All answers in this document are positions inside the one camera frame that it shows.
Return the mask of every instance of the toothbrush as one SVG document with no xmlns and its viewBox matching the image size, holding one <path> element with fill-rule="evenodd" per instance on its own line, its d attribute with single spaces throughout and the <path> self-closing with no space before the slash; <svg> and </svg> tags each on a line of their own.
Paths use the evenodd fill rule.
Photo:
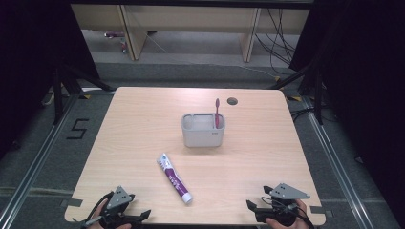
<svg viewBox="0 0 405 229">
<path fill-rule="evenodd" d="M 217 112 L 215 113 L 215 127 L 218 129 L 220 126 L 220 117 L 218 115 L 218 107 L 220 106 L 220 99 L 217 98 L 217 101 L 215 102 L 215 106 L 217 107 Z"/>
</svg>

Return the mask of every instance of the wooden table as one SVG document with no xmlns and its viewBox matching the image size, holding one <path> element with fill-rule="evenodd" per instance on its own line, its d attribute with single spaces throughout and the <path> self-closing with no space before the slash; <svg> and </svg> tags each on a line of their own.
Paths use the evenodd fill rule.
<svg viewBox="0 0 405 229">
<path fill-rule="evenodd" d="M 226 103 L 229 97 L 237 105 Z M 223 144 L 183 145 L 181 117 L 213 113 L 226 119 Z M 193 196 L 185 205 L 157 163 L 167 153 Z M 263 186 L 284 182 L 321 206 L 287 103 L 280 91 L 196 88 L 119 88 L 77 183 L 65 219 L 83 220 L 96 202 L 119 185 L 136 195 L 125 213 L 151 209 L 144 223 L 260 225 L 246 200 L 263 204 Z M 312 214 L 314 225 L 325 215 Z"/>
</svg>

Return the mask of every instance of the printed number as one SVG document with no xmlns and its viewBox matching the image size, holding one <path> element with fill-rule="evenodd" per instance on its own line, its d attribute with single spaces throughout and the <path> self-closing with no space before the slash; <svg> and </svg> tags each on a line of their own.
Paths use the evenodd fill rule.
<svg viewBox="0 0 405 229">
<path fill-rule="evenodd" d="M 84 136 L 84 133 L 86 133 L 86 131 L 87 131 L 87 129 L 85 129 L 85 128 L 76 128 L 76 125 L 77 125 L 77 123 L 78 122 L 82 122 L 82 121 L 89 121 L 90 119 L 88 119 L 88 118 L 78 118 L 76 121 L 75 121 L 75 125 L 72 127 L 72 131 L 77 131 L 77 132 L 81 132 L 81 135 L 80 136 L 68 136 L 68 137 L 66 137 L 66 139 L 74 139 L 74 140 L 76 140 L 76 139 L 81 139 L 81 138 L 83 138 L 83 136 Z"/>
</svg>

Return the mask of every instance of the dark round mark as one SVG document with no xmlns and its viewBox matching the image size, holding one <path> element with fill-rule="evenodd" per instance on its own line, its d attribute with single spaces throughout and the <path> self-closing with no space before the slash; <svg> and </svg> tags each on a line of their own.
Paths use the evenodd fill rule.
<svg viewBox="0 0 405 229">
<path fill-rule="evenodd" d="M 229 97 L 226 101 L 229 105 L 232 105 L 232 106 L 238 104 L 238 99 L 236 99 L 234 97 Z"/>
</svg>

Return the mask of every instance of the toothpaste tube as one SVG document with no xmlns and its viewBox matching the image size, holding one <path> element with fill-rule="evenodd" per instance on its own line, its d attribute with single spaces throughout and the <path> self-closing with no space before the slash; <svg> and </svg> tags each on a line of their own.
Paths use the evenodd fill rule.
<svg viewBox="0 0 405 229">
<path fill-rule="evenodd" d="M 190 203 L 191 200 L 193 200 L 193 197 L 191 197 L 191 194 L 188 193 L 187 189 L 184 187 L 184 184 L 182 184 L 182 181 L 173 168 L 169 157 L 167 157 L 166 154 L 162 154 L 158 159 L 158 164 L 161 166 L 161 168 L 169 178 L 170 182 L 172 182 L 173 186 L 178 191 L 182 201 L 184 201 L 185 203 Z"/>
</svg>

